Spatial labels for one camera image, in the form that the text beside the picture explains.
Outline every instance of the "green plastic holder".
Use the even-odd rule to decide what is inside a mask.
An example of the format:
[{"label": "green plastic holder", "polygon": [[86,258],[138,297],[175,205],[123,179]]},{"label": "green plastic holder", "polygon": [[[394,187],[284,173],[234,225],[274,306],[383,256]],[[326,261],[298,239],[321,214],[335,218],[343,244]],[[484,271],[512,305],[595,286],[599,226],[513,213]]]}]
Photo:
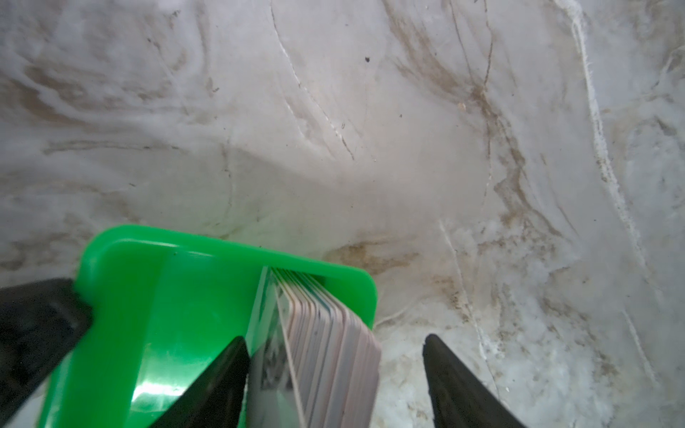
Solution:
[{"label": "green plastic holder", "polygon": [[249,245],[120,226],[86,248],[74,288],[93,324],[52,373],[38,426],[148,427],[236,336],[264,266],[309,273],[366,325],[376,287],[363,270]]}]

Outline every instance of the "crease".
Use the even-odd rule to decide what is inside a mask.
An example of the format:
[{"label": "crease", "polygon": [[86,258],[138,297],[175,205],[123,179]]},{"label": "crease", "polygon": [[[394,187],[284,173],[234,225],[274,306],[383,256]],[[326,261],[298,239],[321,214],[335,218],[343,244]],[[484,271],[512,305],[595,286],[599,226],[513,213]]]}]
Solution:
[{"label": "crease", "polygon": [[454,246],[452,245],[452,241],[449,238],[449,234],[447,233],[447,230],[445,229],[445,224],[443,223],[442,220],[439,220],[438,224],[440,225],[440,230],[443,233],[443,236],[445,237],[445,242],[447,243],[447,246],[452,252],[452,259],[454,260],[454,267],[457,272],[457,276],[459,277],[459,285],[462,289],[462,293],[464,294],[464,299],[466,300],[466,310],[469,312],[469,318],[473,321],[473,327],[475,328],[476,335],[478,336],[478,349],[480,351],[481,357],[483,357],[483,360],[485,361],[485,366],[488,368],[488,373],[490,373],[490,378],[493,380],[493,385],[495,386],[495,392],[497,393],[497,399],[500,399],[500,394],[499,394],[499,388],[497,387],[497,381],[495,380],[495,376],[493,375],[493,370],[490,367],[490,362],[488,360],[488,356],[485,352],[485,342],[483,340],[484,333],[480,328],[480,324],[478,323],[478,319],[473,315],[473,308],[471,307],[471,300],[469,298],[468,292],[466,292],[466,286],[464,286],[464,278],[462,276],[462,269],[459,267],[459,260],[457,258],[457,251],[454,249]]},{"label": "crease", "polygon": [[228,179],[230,181],[230,188],[229,188],[229,194],[228,194],[228,200],[226,201],[226,208],[223,210],[223,218],[228,218],[228,213],[233,207],[233,195],[236,190],[236,184],[235,180],[232,177],[231,174],[231,158],[229,156],[229,150],[231,149],[231,138],[226,139],[226,144],[221,144],[221,156],[223,157],[223,172],[228,174]]},{"label": "crease", "polygon": [[462,47],[462,53],[464,54],[464,60],[466,61],[466,69],[469,70],[469,77],[471,78],[471,83],[475,85],[473,81],[473,74],[471,72],[471,65],[469,64],[469,57],[466,56],[466,49],[464,48],[464,43],[462,42],[462,35],[459,32],[459,26],[457,25],[457,17],[454,14],[454,6],[452,5],[452,0],[449,0],[449,9],[452,12],[452,22],[454,22],[454,31],[457,32],[457,39],[459,40],[459,45]]},{"label": "crease", "polygon": [[571,27],[573,28],[573,39],[576,47],[580,53],[583,62],[583,72],[585,74],[585,84],[588,93],[588,107],[590,110],[590,119],[593,126],[593,148],[595,150],[595,158],[599,166],[602,181],[606,183],[606,188],[612,199],[614,208],[618,212],[619,219],[628,234],[630,244],[633,248],[638,263],[645,275],[645,281],[656,288],[653,284],[653,279],[649,267],[647,266],[647,258],[645,251],[642,248],[640,231],[638,230],[630,212],[627,208],[625,197],[621,193],[619,182],[614,174],[614,169],[609,158],[609,150],[604,136],[603,123],[601,119],[601,112],[599,110],[599,103],[597,102],[597,95],[595,92],[595,85],[592,79],[592,71],[590,70],[590,63],[588,61],[588,53],[586,48],[586,36],[583,30],[583,9],[577,0],[555,0],[557,7],[559,7],[568,18],[571,20]]},{"label": "crease", "polygon": [[394,314],[388,315],[388,316],[385,316],[385,317],[379,319],[378,321],[373,323],[373,328],[375,329],[375,328],[377,328],[377,327],[379,327],[385,323],[389,323],[390,321],[396,320],[400,316],[404,315],[405,312],[407,312],[412,306],[414,306],[415,303],[416,302],[413,301],[413,302],[409,303],[408,305],[406,305],[405,307],[403,307],[402,309],[400,309],[399,311],[395,312]]},{"label": "crease", "polygon": [[[297,131],[299,132],[300,136],[302,137],[302,139],[304,141],[308,142],[310,144],[310,146],[313,147],[313,149],[315,151],[319,151],[319,146],[317,144],[314,144],[312,142],[312,139],[308,138],[302,132],[302,128],[300,128],[300,124],[299,124],[299,120],[297,118],[297,115],[295,114],[295,111],[292,109],[292,106],[288,102],[288,97],[286,97],[285,92],[283,92],[283,87],[281,86],[280,82],[279,82],[279,87],[281,88],[281,95],[283,96],[283,102],[286,104],[286,107],[288,108],[288,111],[290,112],[290,115],[292,116],[293,122],[295,122],[295,127],[297,128]],[[321,138],[321,140],[322,140],[323,146],[326,148],[326,151],[328,152],[328,156],[332,159],[335,159],[335,155],[331,151],[331,148],[328,147],[328,144],[326,144],[326,141],[324,141],[323,137]]]},{"label": "crease", "polygon": [[488,0],[483,0],[483,5],[485,8],[485,26],[490,32],[490,52],[488,52],[488,69],[485,72],[485,80],[483,83],[483,91],[488,88],[488,78],[490,77],[490,66],[493,63],[493,47],[495,46],[495,37],[493,36],[493,29],[490,28],[490,18],[488,17]]},{"label": "crease", "polygon": [[181,88],[176,81],[176,78],[174,77],[171,69],[169,68],[168,65],[166,65],[166,62],[164,62],[164,58],[162,57],[162,47],[160,46],[159,42],[155,39],[154,35],[152,34],[150,24],[146,21],[145,22],[145,32],[147,33],[148,39],[152,40],[152,44],[155,47],[155,50],[157,51],[157,61],[160,63],[160,66],[162,66],[162,69],[164,70],[164,74],[166,75],[166,78],[169,79],[169,83],[171,83],[172,87],[176,91],[176,96],[178,97],[181,107],[183,107],[183,111],[186,114],[186,116],[190,116],[190,113],[188,112],[188,102],[186,101],[185,97],[183,96],[183,93],[181,92]]},{"label": "crease", "polygon": [[647,358],[647,354],[645,354],[645,349],[642,346],[642,343],[640,342],[640,336],[638,336],[638,331],[635,328],[635,324],[633,324],[632,319],[630,318],[630,315],[628,315],[627,311],[625,310],[625,307],[621,309],[621,312],[623,313],[623,317],[625,318],[625,323],[628,324],[628,329],[630,330],[630,335],[633,338],[633,342],[635,343],[635,347],[638,350],[638,354],[640,355],[640,360],[642,360],[643,363],[643,370],[645,371],[645,374],[651,381],[652,385],[655,388],[658,388],[660,386],[659,381],[656,379],[656,374],[654,373],[654,369],[651,366],[651,362],[649,362],[649,358]]},{"label": "crease", "polygon": [[338,138],[340,138],[340,141],[342,142],[342,145],[345,146],[345,149],[347,150],[347,153],[352,157],[352,160],[354,160],[354,155],[352,154],[352,151],[350,151],[349,147],[347,146],[347,143],[345,142],[345,139],[343,138],[343,135],[338,131],[338,129],[333,125],[333,122],[331,122],[330,117],[326,114],[326,111],[321,107],[321,104],[319,104],[318,101],[314,98],[314,96],[309,92],[306,86],[302,84],[302,81],[300,80],[299,76],[295,72],[295,65],[293,65],[292,60],[290,58],[290,55],[288,54],[288,51],[286,50],[286,47],[283,45],[283,40],[281,39],[281,34],[278,32],[278,28],[276,27],[276,17],[273,13],[273,0],[269,1],[269,10],[271,11],[271,22],[273,24],[273,31],[276,33],[276,38],[278,39],[278,45],[281,47],[281,50],[283,51],[283,54],[286,56],[286,59],[288,60],[288,65],[290,65],[290,70],[292,71],[292,75],[295,77],[295,81],[297,82],[297,87],[301,88],[312,100],[312,102],[316,105],[316,107],[319,108],[321,111],[321,114],[323,114],[323,117],[326,118],[326,122],[328,122],[328,125],[333,129],[333,132],[336,134]]}]

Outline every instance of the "card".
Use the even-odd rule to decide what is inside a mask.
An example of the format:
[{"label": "card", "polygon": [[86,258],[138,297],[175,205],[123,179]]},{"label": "card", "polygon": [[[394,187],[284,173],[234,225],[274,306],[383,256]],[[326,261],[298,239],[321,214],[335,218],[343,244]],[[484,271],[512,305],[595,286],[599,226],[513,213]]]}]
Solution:
[{"label": "card", "polygon": [[291,309],[279,308],[275,280],[265,283],[260,303],[263,309],[255,332],[257,349],[248,377],[247,424],[251,428],[304,427],[292,355],[284,330],[288,321],[282,319],[282,314]]}]

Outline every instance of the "green plastic edge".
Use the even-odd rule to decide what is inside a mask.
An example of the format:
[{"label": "green plastic edge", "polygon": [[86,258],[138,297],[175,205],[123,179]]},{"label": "green plastic edge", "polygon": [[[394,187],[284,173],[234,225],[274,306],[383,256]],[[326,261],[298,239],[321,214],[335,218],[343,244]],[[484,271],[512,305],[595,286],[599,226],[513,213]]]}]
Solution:
[{"label": "green plastic edge", "polygon": [[[225,255],[233,253],[238,256],[238,254],[240,254],[241,258],[246,258],[245,255],[247,254],[250,258],[259,258],[260,263],[264,266],[297,270],[310,275],[324,277],[324,287],[342,301],[350,310],[355,312],[369,329],[373,329],[378,293],[373,278],[365,270],[312,260],[298,255],[282,253],[280,251],[257,248],[248,244],[229,242],[206,236],[159,229],[156,227],[123,225],[107,229],[95,236],[82,255],[76,281],[83,281],[91,276],[93,269],[95,268],[94,261],[98,254],[106,251],[109,246],[125,241],[163,244],[180,249],[192,248],[193,251],[207,254],[221,251]],[[354,284],[355,282],[360,284],[356,290],[349,290],[341,285],[342,283]],[[37,427],[39,428],[45,427],[50,412],[54,410],[54,407],[48,404],[59,399],[58,396],[62,393],[57,390],[60,386],[59,379],[65,376],[66,373],[64,373],[63,369],[68,366],[70,358],[71,353],[64,358],[62,364],[60,364],[50,375],[48,390],[37,424]]]}]

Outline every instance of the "stack of cards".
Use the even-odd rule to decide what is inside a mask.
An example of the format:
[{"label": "stack of cards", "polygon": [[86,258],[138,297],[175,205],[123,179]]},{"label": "stack of cards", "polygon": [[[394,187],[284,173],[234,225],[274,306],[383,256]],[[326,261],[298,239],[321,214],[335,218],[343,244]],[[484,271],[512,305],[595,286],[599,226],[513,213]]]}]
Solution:
[{"label": "stack of cards", "polygon": [[368,427],[381,349],[313,277],[265,269],[247,334],[248,427]]}]

